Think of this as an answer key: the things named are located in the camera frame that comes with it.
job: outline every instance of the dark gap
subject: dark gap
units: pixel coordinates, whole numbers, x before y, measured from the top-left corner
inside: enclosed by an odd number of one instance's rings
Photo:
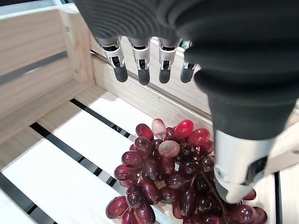
[[[99,176],[100,175],[100,173],[102,172],[103,170],[101,169],[101,168],[96,168],[96,170],[94,171],[94,175],[96,175],[96,176]]]
[[[276,224],[282,224],[282,206],[281,206],[281,191],[280,191],[280,173],[274,173],[275,183],[275,211],[276,211]]]
[[[116,183],[116,179],[113,177],[109,177],[109,179],[106,181],[106,184],[108,184],[110,187],[113,187],[113,185]]]
[[[29,209],[29,211],[27,212],[27,214],[30,215],[34,211],[34,209],[36,209],[36,208],[37,208],[37,205],[36,204],[33,205],[32,208]]]
[[[59,138],[57,138],[55,135],[53,135],[51,132],[49,132],[47,129],[42,127],[38,123],[33,123],[30,125],[30,127],[35,130],[37,133],[39,133],[41,136],[43,136],[45,139],[53,143],[56,147],[60,148],[61,151],[69,155],[74,160],[78,161],[82,158],[82,155],[78,153],[76,150],[74,150],[69,145],[65,144],[63,141],[61,141]]]

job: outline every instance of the wooden board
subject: wooden board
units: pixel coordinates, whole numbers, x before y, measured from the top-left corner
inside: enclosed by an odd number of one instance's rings
[[[55,7],[0,16],[0,76],[66,50]]]
[[[69,58],[0,85],[0,119],[73,79]]]
[[[73,80],[0,119],[0,144],[28,127],[62,103],[72,99],[88,85]]]
[[[62,224],[121,223],[105,215],[106,205],[119,194],[32,129],[5,146],[26,153],[2,173],[52,219]]]
[[[1,189],[0,189],[0,222],[4,224],[34,224],[35,223]]]

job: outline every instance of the red grape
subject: red grape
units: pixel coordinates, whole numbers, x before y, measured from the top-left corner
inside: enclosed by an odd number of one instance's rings
[[[120,183],[121,183],[121,186],[128,188],[132,185],[137,184],[137,180],[133,179],[133,180],[120,181]]]
[[[187,175],[194,175],[199,171],[199,166],[195,162],[186,161],[179,165],[178,171]]]
[[[166,137],[166,127],[164,122],[161,119],[154,119],[151,123],[151,129],[153,130],[154,135],[161,140],[164,140]]]
[[[181,140],[181,139],[188,137],[193,130],[193,126],[194,125],[193,125],[192,121],[183,120],[176,126],[176,128],[174,130],[174,137],[177,140]]]
[[[195,189],[188,186],[180,193],[179,210],[183,216],[190,216],[196,210]]]
[[[256,198],[256,191],[252,189],[244,198],[243,200],[251,201]]]
[[[210,133],[205,128],[196,129],[188,137],[188,143],[194,147],[204,145],[210,139]]]
[[[125,196],[115,197],[106,207],[106,215],[108,218],[117,218],[121,216],[128,208]]]
[[[181,214],[181,212],[179,211],[179,200],[178,198],[174,201],[174,203],[172,204],[172,213],[173,216],[177,219],[182,219],[184,218],[184,216]]]
[[[209,190],[209,187],[208,187],[208,184],[207,184],[206,180],[201,175],[198,175],[195,178],[194,185],[195,185],[196,192],[199,195],[204,195]]]
[[[256,211],[256,219],[255,219],[255,224],[265,224],[267,222],[268,216],[267,213],[259,208],[259,207],[253,207]]]
[[[119,181],[126,181],[134,179],[138,171],[139,169],[137,168],[129,168],[125,165],[119,165],[114,171],[114,176]]]
[[[184,217],[183,224],[202,224],[201,217],[197,214],[190,217]]]
[[[159,153],[163,157],[172,158],[179,153],[179,144],[176,141],[167,140],[160,144]]]
[[[162,174],[172,174],[175,168],[174,159],[160,156],[158,167]]]
[[[160,201],[164,204],[172,204],[178,197],[178,191],[165,186],[160,189],[160,197]]]
[[[142,189],[139,186],[130,186],[127,189],[126,199],[128,206],[133,209],[138,208],[143,200]]]
[[[154,157],[148,157],[143,162],[143,171],[147,177],[155,181],[158,177],[158,164]]]
[[[203,146],[200,147],[200,155],[209,155],[214,150],[214,143],[212,141],[207,141]]]
[[[256,218],[256,210],[249,205],[237,206],[229,215],[230,222],[253,223]]]
[[[143,189],[143,194],[148,203],[158,204],[158,202],[160,201],[160,192],[155,183],[150,180],[142,180],[141,186]]]
[[[142,166],[142,156],[137,151],[125,152],[121,157],[123,165],[130,168],[139,168]]]
[[[138,224],[154,224],[156,221],[152,207],[146,202],[142,203],[137,209],[135,209],[134,214]]]
[[[191,178],[177,171],[165,177],[165,184],[173,189],[180,189],[191,183]]]
[[[208,156],[208,155],[203,156],[200,159],[200,163],[205,172],[214,170],[214,158],[213,157]]]
[[[121,224],[138,224],[133,209],[125,211],[122,215]]]
[[[136,134],[138,135],[138,137],[145,137],[150,141],[152,141],[154,139],[153,132],[146,124],[137,125]]]
[[[143,156],[149,156],[152,151],[152,146],[150,140],[145,137],[138,137],[135,139],[135,148],[136,151],[139,152]]]

